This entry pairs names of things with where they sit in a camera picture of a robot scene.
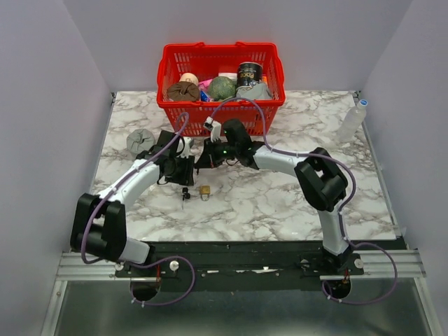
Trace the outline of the black head key bunch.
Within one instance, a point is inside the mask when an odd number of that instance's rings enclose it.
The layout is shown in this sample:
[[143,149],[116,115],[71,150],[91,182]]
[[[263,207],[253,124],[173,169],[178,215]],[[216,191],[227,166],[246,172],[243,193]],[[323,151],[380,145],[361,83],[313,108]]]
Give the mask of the black head key bunch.
[[191,194],[187,187],[182,188],[181,208],[185,209],[185,203],[191,198]]

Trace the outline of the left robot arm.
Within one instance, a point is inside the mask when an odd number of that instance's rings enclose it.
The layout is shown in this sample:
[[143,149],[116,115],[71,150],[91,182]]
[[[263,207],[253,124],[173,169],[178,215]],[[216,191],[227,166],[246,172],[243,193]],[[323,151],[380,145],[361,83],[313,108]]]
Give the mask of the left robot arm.
[[147,243],[127,235],[126,212],[141,194],[160,179],[183,187],[192,186],[195,156],[193,139],[162,130],[149,150],[141,151],[117,181],[97,195],[78,199],[70,237],[71,248],[100,260],[129,262],[141,277],[150,275],[155,259]]

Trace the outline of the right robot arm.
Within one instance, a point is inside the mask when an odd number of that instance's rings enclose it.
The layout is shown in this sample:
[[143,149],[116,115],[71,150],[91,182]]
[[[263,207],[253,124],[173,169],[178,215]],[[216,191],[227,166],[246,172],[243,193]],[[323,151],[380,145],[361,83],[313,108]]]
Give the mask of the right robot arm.
[[348,181],[328,152],[316,148],[305,154],[278,153],[263,142],[252,140],[238,119],[224,122],[223,131],[224,142],[204,140],[195,169],[213,169],[226,160],[236,159],[244,167],[296,177],[304,198],[318,212],[323,233],[323,269],[330,274],[345,269],[352,248],[343,238],[337,208],[346,197]]

